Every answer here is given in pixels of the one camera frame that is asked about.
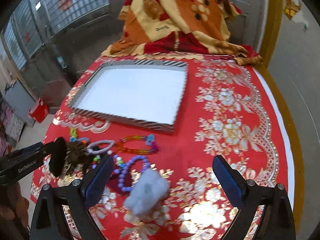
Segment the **leopard print bow scrunchie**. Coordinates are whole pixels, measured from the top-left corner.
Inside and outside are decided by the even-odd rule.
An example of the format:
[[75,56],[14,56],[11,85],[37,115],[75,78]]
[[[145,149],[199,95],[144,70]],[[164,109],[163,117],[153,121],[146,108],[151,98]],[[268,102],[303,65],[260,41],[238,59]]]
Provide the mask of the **leopard print bow scrunchie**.
[[87,152],[87,146],[81,141],[68,142],[66,147],[65,174],[67,176],[72,175],[80,165],[82,175],[84,176],[93,161],[93,155]]

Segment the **white fluffy scrunchie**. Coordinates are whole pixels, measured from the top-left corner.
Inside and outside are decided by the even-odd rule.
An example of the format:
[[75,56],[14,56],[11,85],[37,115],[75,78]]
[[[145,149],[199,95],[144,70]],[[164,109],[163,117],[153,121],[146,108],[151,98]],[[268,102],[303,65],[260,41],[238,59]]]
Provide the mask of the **white fluffy scrunchie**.
[[169,192],[170,183],[156,170],[147,169],[142,173],[129,196],[124,201],[124,207],[135,216],[146,215]]

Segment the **black cloth hair clip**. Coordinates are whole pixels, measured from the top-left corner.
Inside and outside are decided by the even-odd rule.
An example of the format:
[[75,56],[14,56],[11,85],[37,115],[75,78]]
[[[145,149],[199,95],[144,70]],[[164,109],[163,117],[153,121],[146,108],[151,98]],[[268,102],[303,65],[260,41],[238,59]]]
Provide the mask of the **black cloth hair clip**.
[[58,137],[54,142],[51,142],[49,150],[49,170],[57,178],[62,174],[67,157],[67,144],[63,137]]

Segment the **red bucket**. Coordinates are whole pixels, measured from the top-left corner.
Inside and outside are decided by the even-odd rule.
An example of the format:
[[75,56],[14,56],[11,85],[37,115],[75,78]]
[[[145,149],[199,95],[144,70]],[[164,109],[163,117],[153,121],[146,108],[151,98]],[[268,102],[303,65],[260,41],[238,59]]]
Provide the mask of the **red bucket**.
[[47,117],[49,109],[42,98],[39,98],[35,105],[29,110],[28,115],[38,123],[42,123]]

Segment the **grey cabinet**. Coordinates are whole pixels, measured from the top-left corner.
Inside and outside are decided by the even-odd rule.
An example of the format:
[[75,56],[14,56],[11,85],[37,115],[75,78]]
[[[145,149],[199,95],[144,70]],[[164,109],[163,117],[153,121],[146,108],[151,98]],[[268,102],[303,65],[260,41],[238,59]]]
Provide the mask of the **grey cabinet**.
[[29,116],[29,111],[35,105],[36,101],[23,87],[20,81],[5,90],[4,99],[14,110],[14,113],[26,125],[33,127],[35,120]]

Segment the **red floral bedspread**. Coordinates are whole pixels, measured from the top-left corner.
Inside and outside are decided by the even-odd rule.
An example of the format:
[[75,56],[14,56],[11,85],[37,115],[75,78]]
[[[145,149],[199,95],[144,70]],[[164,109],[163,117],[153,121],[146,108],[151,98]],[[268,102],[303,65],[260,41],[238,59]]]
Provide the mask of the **red floral bedspread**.
[[260,186],[282,183],[294,193],[289,137],[268,85],[230,56],[187,61],[185,94],[172,133],[154,131],[159,152],[151,168],[170,192],[146,216],[124,207],[111,180],[90,213],[106,239],[221,239],[236,216],[212,170],[223,156]]

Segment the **striped white tray box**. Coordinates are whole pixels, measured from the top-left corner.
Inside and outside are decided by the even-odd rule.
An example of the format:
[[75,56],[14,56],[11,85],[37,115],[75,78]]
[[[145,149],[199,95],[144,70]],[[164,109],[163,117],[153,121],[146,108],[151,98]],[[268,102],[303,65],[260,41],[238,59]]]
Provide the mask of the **striped white tray box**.
[[188,64],[174,60],[102,63],[72,96],[80,115],[172,133],[187,86]]

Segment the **metal security door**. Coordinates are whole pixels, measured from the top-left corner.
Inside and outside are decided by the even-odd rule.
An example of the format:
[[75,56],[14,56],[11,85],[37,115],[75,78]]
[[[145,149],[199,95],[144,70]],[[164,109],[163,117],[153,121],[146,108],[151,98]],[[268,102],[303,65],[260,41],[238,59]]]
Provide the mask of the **metal security door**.
[[124,0],[21,0],[1,27],[1,92],[20,81],[57,109],[80,76],[120,37]]

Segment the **orange red folded blanket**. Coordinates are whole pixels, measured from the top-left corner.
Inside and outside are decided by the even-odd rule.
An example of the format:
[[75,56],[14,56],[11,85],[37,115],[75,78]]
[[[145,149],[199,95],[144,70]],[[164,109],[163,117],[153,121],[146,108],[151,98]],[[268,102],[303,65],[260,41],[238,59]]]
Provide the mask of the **orange red folded blanket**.
[[227,21],[241,13],[230,0],[125,0],[121,39],[102,55],[233,55],[241,66],[256,65],[263,58],[251,46],[229,42]]

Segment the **red wall decoration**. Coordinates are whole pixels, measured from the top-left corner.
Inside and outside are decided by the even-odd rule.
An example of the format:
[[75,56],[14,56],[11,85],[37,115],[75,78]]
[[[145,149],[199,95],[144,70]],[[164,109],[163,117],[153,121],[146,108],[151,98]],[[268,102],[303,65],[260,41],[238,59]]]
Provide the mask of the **red wall decoration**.
[[299,0],[285,0],[284,14],[289,20],[292,20],[301,7],[302,4]]

